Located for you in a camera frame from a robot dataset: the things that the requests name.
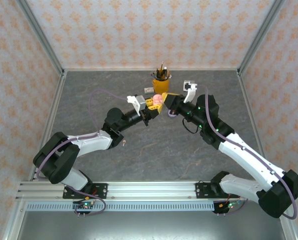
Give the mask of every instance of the gray marble surface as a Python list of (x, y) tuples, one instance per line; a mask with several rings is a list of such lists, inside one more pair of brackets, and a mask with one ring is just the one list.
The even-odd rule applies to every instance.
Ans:
[[(152, 86), (150, 71), (70, 71), (67, 74), (52, 133), (82, 135), (95, 131), (88, 113), (88, 100), (94, 89), (106, 89), (117, 96), (144, 95)], [(255, 135), (235, 71), (171, 71), (169, 92), (183, 93), (183, 81), (198, 84), (196, 98), (209, 88), (220, 106), (219, 117), (258, 151)], [(99, 93), (92, 101), (92, 114), (100, 127), (113, 107), (127, 112), (129, 103)], [(182, 126), (182, 117), (170, 118), (166, 107), (146, 127), (140, 122), (124, 131), (126, 144), (79, 157), (74, 167), (93, 181), (210, 180), (225, 170), (238, 177), (251, 176), (232, 159), (207, 145), (199, 133)], [(195, 130), (191, 123), (188, 128)]]

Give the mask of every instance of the yellow cup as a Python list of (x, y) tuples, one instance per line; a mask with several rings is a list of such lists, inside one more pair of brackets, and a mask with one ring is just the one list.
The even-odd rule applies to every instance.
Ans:
[(167, 79), (165, 81), (158, 81), (156, 79), (153, 79), (152, 83), (154, 92), (157, 94), (162, 94), (166, 93), (169, 90), (170, 79)]

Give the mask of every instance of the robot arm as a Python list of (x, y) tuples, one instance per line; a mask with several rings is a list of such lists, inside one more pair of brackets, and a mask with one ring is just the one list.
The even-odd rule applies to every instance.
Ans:
[[(194, 90), (196, 89), (196, 86), (188, 83), (187, 88), (191, 87), (194, 87)], [(219, 106), (216, 104), (213, 95), (208, 95), (207, 99), (210, 121), (215, 128), (214, 130), (210, 127), (207, 119), (206, 96), (199, 96), (195, 105), (187, 101), (187, 98), (187, 96), (184, 97), (175, 93), (163, 94), (164, 104), (171, 114), (180, 114), (188, 122), (192, 122), (199, 127), (200, 136), (207, 144), (212, 145), (215, 149), (235, 160), (256, 180), (250, 181), (238, 178), (222, 171), (211, 180), (211, 188), (214, 193), (225, 192), (247, 197), (259, 203), (267, 214), (279, 218), (292, 204), (288, 190), (280, 179), (287, 184), (291, 194), (296, 199), (298, 197), (298, 175), (293, 170), (285, 172), (248, 146), (229, 125), (218, 117)], [(219, 137), (215, 131), (224, 136), (225, 139)], [(233, 142), (238, 143), (241, 147), (233, 144)], [(271, 169), (269, 170), (258, 158)]]
[(63, 183), (84, 193), (90, 193), (92, 181), (72, 167), (76, 158), (93, 151), (114, 148), (123, 139), (122, 131), (141, 121), (148, 126), (149, 120), (154, 119), (162, 109), (162, 104), (153, 105), (151, 98), (144, 99), (143, 96), (128, 96), (127, 101), (133, 104), (134, 109), (127, 113), (116, 107), (110, 109), (99, 132), (80, 136), (55, 133), (33, 159), (34, 165), (40, 167), (51, 151), (69, 141), (58, 149), (58, 153), (50, 156), (42, 166), (41, 172), (52, 184)]

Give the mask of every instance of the patterned wallpaper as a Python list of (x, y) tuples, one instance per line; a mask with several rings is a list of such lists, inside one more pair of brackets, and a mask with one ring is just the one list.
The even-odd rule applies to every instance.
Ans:
[(274, 0), (28, 0), (64, 68), (237, 68)]
[(58, 75), (15, 0), (0, 0), (0, 239), (27, 180)]
[(284, 4), (243, 81), (266, 157), (298, 173), (298, 0)]

